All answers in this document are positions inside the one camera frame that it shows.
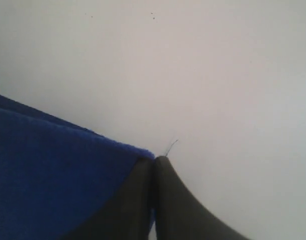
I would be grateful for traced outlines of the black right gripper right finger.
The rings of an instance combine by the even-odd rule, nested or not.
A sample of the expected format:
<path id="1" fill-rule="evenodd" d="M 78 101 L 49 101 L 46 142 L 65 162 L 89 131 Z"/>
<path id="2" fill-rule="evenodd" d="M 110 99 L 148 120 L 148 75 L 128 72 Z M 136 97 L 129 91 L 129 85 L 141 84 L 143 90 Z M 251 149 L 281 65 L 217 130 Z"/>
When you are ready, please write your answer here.
<path id="1" fill-rule="evenodd" d="M 155 159 L 154 183 L 157 239 L 247 239 L 214 216 L 194 197 L 166 156 Z"/>

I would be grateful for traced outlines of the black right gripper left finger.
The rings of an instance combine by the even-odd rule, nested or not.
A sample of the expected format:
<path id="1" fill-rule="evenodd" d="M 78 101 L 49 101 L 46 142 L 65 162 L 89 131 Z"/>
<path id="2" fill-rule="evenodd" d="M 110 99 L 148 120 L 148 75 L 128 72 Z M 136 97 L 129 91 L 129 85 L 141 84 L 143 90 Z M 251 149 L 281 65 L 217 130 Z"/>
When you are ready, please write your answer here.
<path id="1" fill-rule="evenodd" d="M 147 240 L 151 227 L 153 162 L 139 158 L 117 192 L 62 240 Z"/>

